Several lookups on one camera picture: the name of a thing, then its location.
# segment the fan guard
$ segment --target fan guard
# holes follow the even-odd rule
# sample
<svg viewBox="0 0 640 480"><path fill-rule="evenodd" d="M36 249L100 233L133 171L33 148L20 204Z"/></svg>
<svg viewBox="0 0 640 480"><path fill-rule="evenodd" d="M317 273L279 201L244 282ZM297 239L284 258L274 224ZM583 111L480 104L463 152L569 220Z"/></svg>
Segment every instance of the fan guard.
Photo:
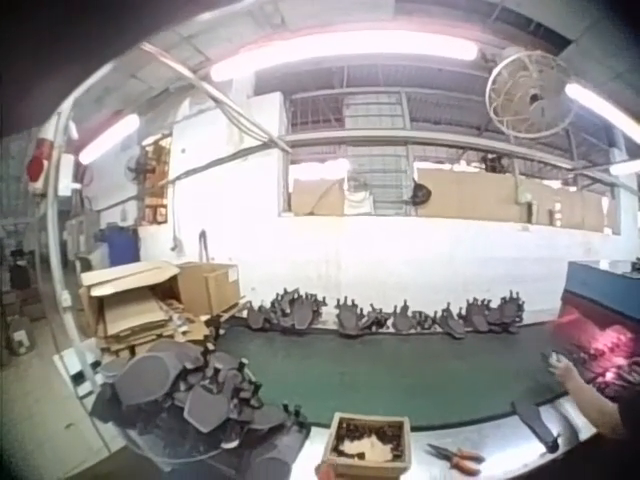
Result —
<svg viewBox="0 0 640 480"><path fill-rule="evenodd" d="M529 139L565 128L575 111L575 103L564 93L571 81L569 69L544 52L504 53L485 95L493 122L507 135Z"/></svg>

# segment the window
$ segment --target window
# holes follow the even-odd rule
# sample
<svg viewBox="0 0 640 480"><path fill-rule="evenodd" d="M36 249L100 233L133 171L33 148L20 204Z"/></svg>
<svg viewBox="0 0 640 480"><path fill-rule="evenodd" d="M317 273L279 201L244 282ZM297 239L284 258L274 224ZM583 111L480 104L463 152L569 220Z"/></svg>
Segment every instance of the window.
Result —
<svg viewBox="0 0 640 480"><path fill-rule="evenodd" d="M140 205L140 225L163 225L168 221L169 159L171 136L163 135L142 145L142 155L129 172L145 192Z"/></svg>

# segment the concrete floor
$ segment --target concrete floor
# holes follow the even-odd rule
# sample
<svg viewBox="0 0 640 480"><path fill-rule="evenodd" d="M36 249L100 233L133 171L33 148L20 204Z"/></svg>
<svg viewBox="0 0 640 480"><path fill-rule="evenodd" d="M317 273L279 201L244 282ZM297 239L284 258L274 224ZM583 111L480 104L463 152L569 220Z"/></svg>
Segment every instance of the concrete floor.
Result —
<svg viewBox="0 0 640 480"><path fill-rule="evenodd" d="M0 446L13 473L29 480L65 478L108 454L53 363L56 350L48 322L61 349L70 347L70 342L57 313L50 283L44 285L43 295L49 319L33 323L36 349L25 356L13 357L2 370L0 383ZM92 402L92 398L83 400L87 408ZM112 451L124 445L112 427L98 428Z"/></svg>

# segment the electric cable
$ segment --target electric cable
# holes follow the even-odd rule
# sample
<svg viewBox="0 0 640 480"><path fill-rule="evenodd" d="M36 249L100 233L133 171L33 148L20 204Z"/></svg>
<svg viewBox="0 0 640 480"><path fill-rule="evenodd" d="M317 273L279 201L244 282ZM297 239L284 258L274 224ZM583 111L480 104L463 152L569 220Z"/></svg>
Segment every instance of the electric cable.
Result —
<svg viewBox="0 0 640 480"><path fill-rule="evenodd" d="M36 268L36 283L38 285L38 292L40 293L40 300L44 304L44 298L45 298L44 295L43 295L44 283L43 283L43 278L42 278L42 265L41 265L41 255L40 255L40 222L39 222L38 219L36 219L33 222L33 224L34 224L34 232L35 232L34 236L35 236L35 240L36 240L35 241L35 249L34 249L34 253L35 253L35 255L34 255L34 257L35 257L34 258L34 263L35 263L35 268ZM60 248L60 246L49 245L49 248ZM51 317L49 315L46 315L46 317L47 317L46 322L47 322L47 326L49 328L49 333L51 334L51 340L53 341L53 349L55 350L56 354L58 355L58 358L60 359L60 365L62 365L62 369L64 370L64 374L69 379L69 384L71 385L71 389L73 390L73 395L76 398L76 400L78 401L78 403L80 404L80 408L82 408L82 410L84 411L85 415L89 418L89 422L91 423L91 426L95 430L96 435L100 439L100 443L102 443L102 445L106 449L107 454L111 455L113 453L113 450L109 446L109 443L107 442L107 440L104 438L104 435L102 435L102 432L98 428L98 425L96 424L96 421L89 414L89 410L87 409L87 406L82 401L82 397L80 396L80 392L78 392L78 387L73 383L73 380L71 378L71 372L69 371L69 367L67 367L67 362L65 361L65 359L64 359L64 357L62 355L62 350L60 349L60 343L58 341L58 335L56 334L55 328L53 326L53 320L51 319Z"/></svg>

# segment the wooden box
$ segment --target wooden box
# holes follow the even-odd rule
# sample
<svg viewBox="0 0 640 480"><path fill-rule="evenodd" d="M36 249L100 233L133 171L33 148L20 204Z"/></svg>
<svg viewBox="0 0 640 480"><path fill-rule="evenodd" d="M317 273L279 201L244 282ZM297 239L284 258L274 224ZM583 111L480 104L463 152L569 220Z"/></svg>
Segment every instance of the wooden box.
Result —
<svg viewBox="0 0 640 480"><path fill-rule="evenodd" d="M338 430L342 425L376 426L397 425L401 445L401 458L387 462L349 459L334 454ZM335 467L339 479L347 478L399 478L411 468L411 426L407 417L380 417L375 415L357 415L353 413L336 413L331 423L329 438L322 456L323 462Z"/></svg>

